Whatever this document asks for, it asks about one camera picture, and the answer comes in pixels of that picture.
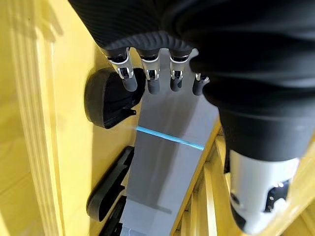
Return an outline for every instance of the blue stripe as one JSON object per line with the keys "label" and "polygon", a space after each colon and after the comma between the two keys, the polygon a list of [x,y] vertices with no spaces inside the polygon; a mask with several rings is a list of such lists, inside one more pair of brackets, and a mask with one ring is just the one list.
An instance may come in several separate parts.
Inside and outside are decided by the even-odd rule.
{"label": "blue stripe", "polygon": [[196,149],[199,149],[199,150],[203,150],[204,149],[204,146],[201,146],[201,145],[198,145],[198,144],[194,144],[194,143],[182,140],[180,138],[176,138],[174,136],[171,136],[171,135],[168,135],[168,134],[163,134],[163,133],[160,133],[160,132],[157,132],[157,131],[154,131],[154,130],[151,130],[151,129],[147,129],[147,128],[144,128],[144,127],[141,127],[141,126],[138,126],[137,130],[140,131],[140,132],[151,134],[151,135],[154,135],[154,136],[158,136],[160,138],[167,139],[167,140],[170,140],[170,141],[173,141],[173,142],[176,142],[176,143],[188,145],[190,147],[193,147],[193,148],[196,148]]}

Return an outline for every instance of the wooden slat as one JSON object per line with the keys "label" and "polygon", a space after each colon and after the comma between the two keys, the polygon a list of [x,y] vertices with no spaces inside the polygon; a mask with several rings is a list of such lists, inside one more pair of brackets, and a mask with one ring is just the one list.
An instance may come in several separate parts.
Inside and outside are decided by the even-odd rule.
{"label": "wooden slat", "polygon": [[200,175],[200,173],[201,173],[201,171],[203,169],[203,165],[204,165],[204,163],[205,163],[205,161],[206,161],[206,159],[207,159],[207,157],[209,155],[209,151],[210,151],[210,149],[212,147],[212,144],[215,141],[215,138],[216,138],[216,136],[217,136],[217,134],[218,134],[218,132],[220,130],[220,127],[221,127],[220,121],[216,120],[215,124],[214,124],[214,127],[213,127],[213,130],[212,130],[212,132],[210,134],[210,137],[209,137],[209,139],[208,139],[208,141],[206,143],[206,146],[205,146],[205,148],[204,148],[204,150],[203,150],[203,152],[201,154],[201,157],[200,157],[200,160],[199,160],[198,165],[196,167],[196,170],[195,170],[195,172],[194,172],[194,174],[192,176],[192,179],[190,181],[190,184],[189,184],[189,187],[188,187],[187,192],[185,194],[185,197],[184,197],[184,200],[182,202],[181,208],[179,209],[179,211],[177,213],[174,225],[173,225],[172,230],[171,230],[171,235],[174,234],[174,232],[175,232],[175,230],[176,230],[176,228],[177,228],[177,226],[178,226],[178,224],[179,224],[179,222],[180,222],[180,220],[182,218],[183,212],[185,211],[185,208],[186,208],[186,206],[187,206],[187,204],[189,202],[190,196],[191,196],[191,194],[193,192],[193,189],[195,187],[197,179],[198,179],[198,177],[199,177],[199,175]]}
{"label": "wooden slat", "polygon": [[283,236],[313,236],[301,216],[284,231]]}
{"label": "wooden slat", "polygon": [[0,195],[0,235],[45,235],[30,173]]}
{"label": "wooden slat", "polygon": [[207,199],[206,186],[204,178],[202,179],[198,189],[198,217],[197,217],[197,235],[208,236],[208,215],[207,215]]}
{"label": "wooden slat", "polygon": [[47,85],[46,73],[52,74],[51,71],[46,70],[45,66],[47,60],[52,58],[50,57],[52,53],[49,53],[52,51],[52,42],[45,40],[44,35],[47,34],[42,34],[41,30],[43,27],[50,28],[52,12],[47,1],[40,0],[28,2],[4,0],[1,1],[0,9],[0,15],[3,16],[3,12],[7,14],[3,18],[7,22],[3,25],[9,26],[8,30],[2,30],[1,38],[7,42],[1,45],[5,45],[8,53],[7,57],[3,58],[8,63],[6,70],[9,71],[10,67],[13,67],[10,73],[14,74],[8,76],[3,70],[1,71],[5,74],[3,78],[7,80],[5,84],[15,80],[16,94],[11,98],[18,98],[20,108],[20,114],[12,117],[11,121],[21,119],[23,124],[24,142],[27,147],[27,153],[24,155],[30,163],[29,169],[45,235],[61,235],[63,227],[57,191],[58,180],[55,176],[51,146],[47,142],[47,138],[51,139],[53,133],[46,132],[50,131],[50,119],[54,116],[49,113],[50,106],[45,100],[47,91],[43,89]]}
{"label": "wooden slat", "polygon": [[314,216],[311,215],[307,210],[301,213],[301,217],[304,220],[307,228],[309,229],[311,235],[315,236],[315,221]]}
{"label": "wooden slat", "polygon": [[198,194],[193,192],[190,199],[190,236],[197,236]]}
{"label": "wooden slat", "polygon": [[181,236],[181,231],[176,230],[175,233],[174,233],[174,236]]}
{"label": "wooden slat", "polygon": [[[225,153],[226,153],[226,145],[225,145],[225,139],[224,136],[220,136],[218,135],[216,137],[216,146],[217,146],[217,150],[221,159],[221,163],[222,163],[222,171],[224,171],[224,165],[225,165]],[[225,181],[227,183],[227,188],[228,191],[230,191],[231,188],[231,173],[227,173],[225,174]]]}
{"label": "wooden slat", "polygon": [[216,224],[216,211],[213,197],[212,188],[212,177],[211,177],[211,165],[205,163],[204,165],[204,181],[206,188],[206,208],[207,208],[207,219],[208,219],[208,235],[217,236],[217,224]]}
{"label": "wooden slat", "polygon": [[212,152],[209,169],[212,179],[213,197],[215,203],[217,234],[219,236],[240,235],[241,231],[236,227],[231,213],[229,191],[225,176],[222,172],[222,162],[219,152]]}
{"label": "wooden slat", "polygon": [[186,210],[182,217],[181,236],[190,236],[190,213]]}

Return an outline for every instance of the gray panel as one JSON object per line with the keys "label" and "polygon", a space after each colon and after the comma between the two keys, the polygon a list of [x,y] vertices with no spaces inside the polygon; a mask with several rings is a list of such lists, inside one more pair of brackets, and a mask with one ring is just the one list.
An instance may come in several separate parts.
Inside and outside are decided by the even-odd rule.
{"label": "gray panel", "polygon": [[149,236],[168,235],[202,151],[137,133],[122,221]]}
{"label": "gray panel", "polygon": [[[145,92],[139,126],[205,145],[216,107],[192,93],[189,65],[179,92],[170,88],[169,55],[161,51],[160,93]],[[148,236],[169,235],[202,151],[137,132],[122,222]]]}

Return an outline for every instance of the yellow surface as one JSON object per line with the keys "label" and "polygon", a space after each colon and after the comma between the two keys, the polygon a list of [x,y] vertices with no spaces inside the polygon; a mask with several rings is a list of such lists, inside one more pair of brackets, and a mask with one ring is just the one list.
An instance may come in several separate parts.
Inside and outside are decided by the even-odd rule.
{"label": "yellow surface", "polygon": [[197,235],[207,236],[208,217],[207,217],[207,199],[206,199],[206,186],[204,179],[201,181],[198,189],[198,216],[197,216]]}
{"label": "yellow surface", "polygon": [[181,225],[181,236],[190,236],[190,213],[184,211]]}
{"label": "yellow surface", "polygon": [[206,188],[206,209],[208,219],[208,235],[217,236],[216,211],[213,197],[211,164],[206,162],[203,169],[203,176]]}
{"label": "yellow surface", "polygon": [[[226,152],[226,146],[225,146],[225,140],[223,135],[218,135],[216,137],[216,146],[217,150],[219,152],[219,156],[222,162],[222,171],[224,172],[224,165],[225,165],[225,152]],[[225,181],[227,184],[228,191],[230,191],[231,188],[231,173],[226,173],[225,175]]]}
{"label": "yellow surface", "polygon": [[28,190],[15,189],[21,199],[15,197],[27,205],[19,211],[32,211],[23,223],[2,214],[0,235],[28,221],[30,235],[97,235],[104,222],[90,220],[87,199],[121,150],[133,145],[139,114],[110,130],[87,120],[86,80],[110,65],[68,1],[1,1],[1,25],[0,197],[27,180]]}
{"label": "yellow surface", "polygon": [[283,236],[313,236],[301,216],[286,229]]}
{"label": "yellow surface", "polygon": [[42,236],[18,102],[9,3],[0,1],[0,235]]}
{"label": "yellow surface", "polygon": [[190,236],[197,236],[198,194],[193,192],[190,199]]}

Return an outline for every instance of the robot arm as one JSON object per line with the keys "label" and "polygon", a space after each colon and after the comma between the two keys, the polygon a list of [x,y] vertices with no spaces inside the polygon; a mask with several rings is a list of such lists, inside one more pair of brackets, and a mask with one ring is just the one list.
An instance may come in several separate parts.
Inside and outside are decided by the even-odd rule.
{"label": "robot arm", "polygon": [[315,2],[69,2],[127,90],[136,83],[126,48],[140,52],[151,93],[158,91],[159,48],[170,49],[174,91],[182,58],[198,49],[190,66],[197,85],[210,78],[203,93],[219,109],[234,219],[248,234],[263,230],[285,205],[315,128]]}

